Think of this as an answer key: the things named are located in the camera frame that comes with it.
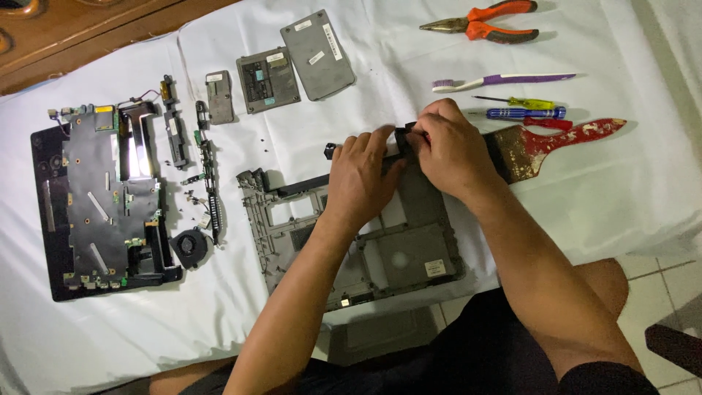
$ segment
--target red screwdriver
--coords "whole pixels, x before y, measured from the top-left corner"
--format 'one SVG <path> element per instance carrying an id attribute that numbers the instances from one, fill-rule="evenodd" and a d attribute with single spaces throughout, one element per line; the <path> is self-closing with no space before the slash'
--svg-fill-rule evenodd
<path id="1" fill-rule="evenodd" d="M 565 119 L 553 119 L 553 118 L 540 118 L 535 119 L 532 117 L 524 118 L 492 118 L 499 119 L 500 121 L 513 121 L 522 122 L 524 126 L 535 126 L 535 127 L 545 127 L 546 129 L 559 129 L 563 131 L 568 131 L 573 127 L 573 121 L 566 121 Z"/>

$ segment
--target blue screwdriver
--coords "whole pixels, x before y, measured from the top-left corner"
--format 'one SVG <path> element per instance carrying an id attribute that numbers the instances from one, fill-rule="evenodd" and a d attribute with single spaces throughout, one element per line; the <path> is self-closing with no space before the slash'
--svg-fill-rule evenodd
<path id="1" fill-rule="evenodd" d="M 563 119 L 566 117 L 565 107 L 556 107 L 553 110 L 527 110 L 526 108 L 490 108 L 486 112 L 469 112 L 473 115 L 485 115 L 488 119 L 496 118 L 553 118 Z"/>

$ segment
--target right hand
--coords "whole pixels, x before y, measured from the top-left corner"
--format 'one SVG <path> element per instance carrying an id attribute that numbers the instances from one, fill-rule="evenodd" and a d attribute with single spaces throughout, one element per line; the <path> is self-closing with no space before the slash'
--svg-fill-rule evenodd
<path id="1" fill-rule="evenodd" d="M 429 104 L 406 137 L 429 181 L 468 208 L 475 200 L 507 186 L 497 174 L 478 129 L 450 98 Z"/>

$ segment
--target toothbrush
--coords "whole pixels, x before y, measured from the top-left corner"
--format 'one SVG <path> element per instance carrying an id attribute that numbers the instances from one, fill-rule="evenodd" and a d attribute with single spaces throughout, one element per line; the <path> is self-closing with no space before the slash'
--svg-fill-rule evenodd
<path id="1" fill-rule="evenodd" d="M 519 84 L 522 82 L 550 82 L 561 81 L 562 79 L 573 78 L 576 73 L 570 74 L 496 74 L 476 79 L 460 86 L 454 86 L 452 79 L 440 79 L 432 83 L 434 93 L 451 93 L 462 91 L 463 89 L 477 88 L 484 85 L 495 84 Z"/>

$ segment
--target black shorts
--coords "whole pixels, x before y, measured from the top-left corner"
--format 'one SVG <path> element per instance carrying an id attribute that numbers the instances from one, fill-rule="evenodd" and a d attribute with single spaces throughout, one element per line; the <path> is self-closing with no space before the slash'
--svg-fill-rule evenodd
<path id="1" fill-rule="evenodd" d="M 180 395 L 221 394 L 233 364 Z M 628 366 L 594 362 L 559 383 L 542 348 L 517 319 L 501 288 L 476 294 L 427 346 L 348 367 L 310 360 L 298 394 L 657 394 Z"/>

